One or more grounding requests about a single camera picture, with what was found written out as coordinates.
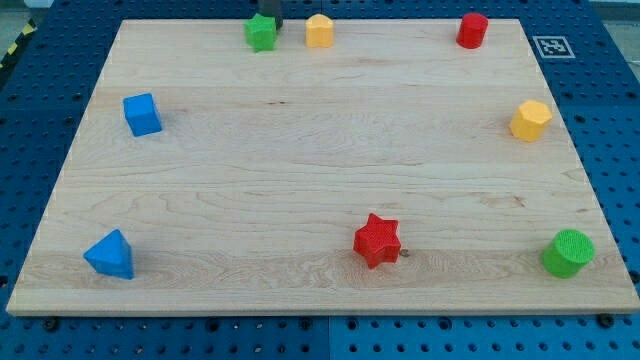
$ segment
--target yellow hexagonal block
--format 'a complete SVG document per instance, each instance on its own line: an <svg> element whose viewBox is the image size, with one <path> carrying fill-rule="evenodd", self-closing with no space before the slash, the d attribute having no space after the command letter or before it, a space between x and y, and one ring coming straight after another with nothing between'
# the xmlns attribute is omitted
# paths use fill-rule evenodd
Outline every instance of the yellow hexagonal block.
<svg viewBox="0 0 640 360"><path fill-rule="evenodd" d="M307 19L307 47L333 46L333 21L322 14Z"/></svg>
<svg viewBox="0 0 640 360"><path fill-rule="evenodd" d="M541 102L529 100L518 106L509 128L513 136L524 141L536 141L551 122L551 110Z"/></svg>

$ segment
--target blue block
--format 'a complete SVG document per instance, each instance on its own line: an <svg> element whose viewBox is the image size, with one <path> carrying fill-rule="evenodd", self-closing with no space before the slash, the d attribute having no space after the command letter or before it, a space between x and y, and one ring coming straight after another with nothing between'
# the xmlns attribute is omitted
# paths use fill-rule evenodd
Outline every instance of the blue block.
<svg viewBox="0 0 640 360"><path fill-rule="evenodd" d="M142 136L162 131L158 109L150 93L124 98L124 117L133 136Z"/></svg>
<svg viewBox="0 0 640 360"><path fill-rule="evenodd" d="M118 229L87 250L84 258L100 274L133 279L131 246Z"/></svg>

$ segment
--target wooden board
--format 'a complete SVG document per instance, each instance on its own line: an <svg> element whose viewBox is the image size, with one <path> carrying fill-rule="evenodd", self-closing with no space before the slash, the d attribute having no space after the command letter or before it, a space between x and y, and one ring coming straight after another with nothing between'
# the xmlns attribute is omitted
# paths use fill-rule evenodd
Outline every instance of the wooden board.
<svg viewBox="0 0 640 360"><path fill-rule="evenodd" d="M565 314L640 307L523 31L484 46L455 20L336 21L307 49L288 21L254 54L241 21L124 21L46 208L14 315ZM131 136L123 97L151 91L164 131ZM527 99L536 143L508 124ZM369 270L369 212L406 250ZM120 228L135 279L82 259ZM577 228L597 257L540 263Z"/></svg>

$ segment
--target green block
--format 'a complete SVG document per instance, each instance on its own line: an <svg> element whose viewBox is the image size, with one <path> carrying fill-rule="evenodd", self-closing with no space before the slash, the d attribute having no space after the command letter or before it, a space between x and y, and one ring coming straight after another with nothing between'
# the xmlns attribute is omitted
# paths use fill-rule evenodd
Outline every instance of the green block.
<svg viewBox="0 0 640 360"><path fill-rule="evenodd" d="M276 19L255 14L253 18L244 22L244 35L254 52L273 50L278 38Z"/></svg>
<svg viewBox="0 0 640 360"><path fill-rule="evenodd" d="M562 230L542 252L542 264L554 276L575 276L596 255L593 243L578 230Z"/></svg>

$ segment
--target plastic block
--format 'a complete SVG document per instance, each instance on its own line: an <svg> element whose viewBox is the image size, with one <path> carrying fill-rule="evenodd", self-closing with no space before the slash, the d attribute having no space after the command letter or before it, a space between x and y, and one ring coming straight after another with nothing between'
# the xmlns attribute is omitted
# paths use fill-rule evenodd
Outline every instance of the plastic block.
<svg viewBox="0 0 640 360"><path fill-rule="evenodd" d="M282 27L282 0L258 0L258 8L260 15L276 19L276 29Z"/></svg>
<svg viewBox="0 0 640 360"><path fill-rule="evenodd" d="M87 250L84 258L100 274L133 279L131 246L118 229Z"/></svg>
<svg viewBox="0 0 640 360"><path fill-rule="evenodd" d="M578 230L562 230L542 252L542 264L554 276L566 279L575 276L595 254L587 235Z"/></svg>
<svg viewBox="0 0 640 360"><path fill-rule="evenodd" d="M482 45L484 33L489 26L489 20L482 14L469 13L462 17L458 31L458 44L467 49L476 49Z"/></svg>
<svg viewBox="0 0 640 360"><path fill-rule="evenodd" d="M400 253L400 240L396 235L398 220L383 220L369 214L367 225L356 231L353 250L364 256L369 269L383 262L395 263Z"/></svg>
<svg viewBox="0 0 640 360"><path fill-rule="evenodd" d="M333 46L333 21L322 14L316 14L307 19L306 23L307 47Z"/></svg>
<svg viewBox="0 0 640 360"><path fill-rule="evenodd" d="M518 139L536 141L549 126L551 118L551 110L547 105L529 100L518 106L509 128Z"/></svg>
<svg viewBox="0 0 640 360"><path fill-rule="evenodd" d="M273 50L278 38L276 19L255 14L253 18L245 21L244 34L254 52Z"/></svg>
<svg viewBox="0 0 640 360"><path fill-rule="evenodd" d="M162 131L158 109L149 93L125 98L124 117L131 127L133 136L142 136Z"/></svg>

